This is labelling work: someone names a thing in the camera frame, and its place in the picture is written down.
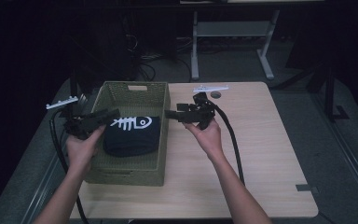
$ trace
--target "finger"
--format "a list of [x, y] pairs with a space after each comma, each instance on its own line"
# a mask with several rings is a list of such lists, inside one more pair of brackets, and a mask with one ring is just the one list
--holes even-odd
[[218, 125], [216, 120], [214, 118], [211, 119], [211, 121], [209, 122], [208, 126], [214, 126], [214, 125]]
[[186, 127], [186, 129], [188, 129], [194, 135], [196, 135], [198, 132], [200, 132], [200, 128], [196, 127], [192, 123], [183, 123], [183, 125]]
[[105, 127], [106, 125], [102, 125], [98, 127], [98, 129], [94, 130], [94, 132], [92, 132], [87, 141], [97, 142], [98, 138], [100, 138], [100, 136], [103, 134]]
[[77, 142], [80, 142], [81, 140], [78, 139], [77, 137], [75, 137], [74, 135], [71, 135], [69, 134], [68, 135], [68, 138], [66, 139], [66, 142], [65, 144], [68, 145], [68, 144], [75, 144]]

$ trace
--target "basket handle hole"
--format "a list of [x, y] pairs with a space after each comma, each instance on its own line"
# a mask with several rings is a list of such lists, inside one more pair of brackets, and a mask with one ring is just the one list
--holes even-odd
[[147, 91], [147, 86], [128, 86], [129, 91]]

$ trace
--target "black clamp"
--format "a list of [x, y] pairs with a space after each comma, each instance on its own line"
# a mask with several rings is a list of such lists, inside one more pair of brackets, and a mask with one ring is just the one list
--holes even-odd
[[201, 130], [208, 127], [209, 122], [214, 117], [215, 105], [208, 100], [205, 92], [200, 92], [193, 96], [194, 105], [177, 104], [177, 111], [165, 110], [165, 118], [177, 119], [183, 123], [199, 122]]
[[88, 115], [72, 115], [71, 113], [62, 113], [66, 117], [63, 124], [67, 133], [76, 136], [78, 139], [87, 139], [94, 130], [101, 125], [111, 122], [113, 119], [120, 118], [120, 112], [115, 110], [101, 110]]

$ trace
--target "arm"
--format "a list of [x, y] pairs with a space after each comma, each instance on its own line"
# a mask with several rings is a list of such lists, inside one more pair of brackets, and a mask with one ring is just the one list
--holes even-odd
[[90, 160], [96, 154], [95, 144], [103, 130], [104, 126], [95, 130], [84, 141], [69, 135], [66, 140], [70, 163], [68, 173], [34, 223], [68, 222], [83, 179], [90, 170]]
[[266, 212], [241, 183], [227, 161], [223, 153], [220, 127], [217, 122], [213, 119], [208, 128], [203, 131], [193, 124], [184, 123], [184, 125], [194, 134], [212, 162], [234, 223], [271, 223]]

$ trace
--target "green plastic basket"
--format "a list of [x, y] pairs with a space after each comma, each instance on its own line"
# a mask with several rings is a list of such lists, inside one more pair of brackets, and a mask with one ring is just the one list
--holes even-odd
[[159, 117], [160, 138], [158, 150], [135, 157], [118, 158], [100, 149], [92, 159], [91, 170], [86, 182], [93, 184], [162, 186], [165, 176], [168, 120], [164, 111], [171, 105], [170, 92], [166, 82], [117, 82], [107, 81], [98, 93], [92, 111], [117, 109], [122, 118]]

